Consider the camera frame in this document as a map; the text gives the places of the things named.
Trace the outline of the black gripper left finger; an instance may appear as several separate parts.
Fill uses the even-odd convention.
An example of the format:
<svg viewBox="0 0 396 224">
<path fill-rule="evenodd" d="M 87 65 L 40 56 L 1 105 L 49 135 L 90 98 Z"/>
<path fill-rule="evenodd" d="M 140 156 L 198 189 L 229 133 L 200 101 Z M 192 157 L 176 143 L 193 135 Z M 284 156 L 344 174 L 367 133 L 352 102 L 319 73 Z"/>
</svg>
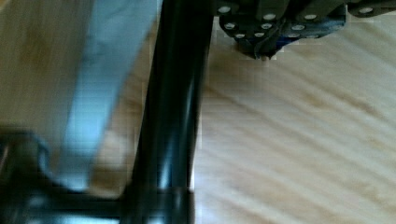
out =
<svg viewBox="0 0 396 224">
<path fill-rule="evenodd" d="M 239 51 L 253 59 L 271 58 L 280 50 L 288 5 L 289 0 L 214 0 L 213 12 Z"/>
</svg>

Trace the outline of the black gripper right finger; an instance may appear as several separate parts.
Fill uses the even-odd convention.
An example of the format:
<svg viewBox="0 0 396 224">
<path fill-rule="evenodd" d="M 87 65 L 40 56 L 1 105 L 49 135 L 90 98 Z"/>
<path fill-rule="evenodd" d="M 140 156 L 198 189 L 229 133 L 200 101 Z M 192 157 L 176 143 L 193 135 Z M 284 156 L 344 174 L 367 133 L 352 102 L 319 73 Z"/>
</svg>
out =
<svg viewBox="0 0 396 224">
<path fill-rule="evenodd" d="M 258 56 L 271 58 L 302 38 L 321 38 L 342 29 L 347 13 L 371 18 L 395 10 L 395 0 L 259 0 L 258 18 L 267 28 Z"/>
</svg>

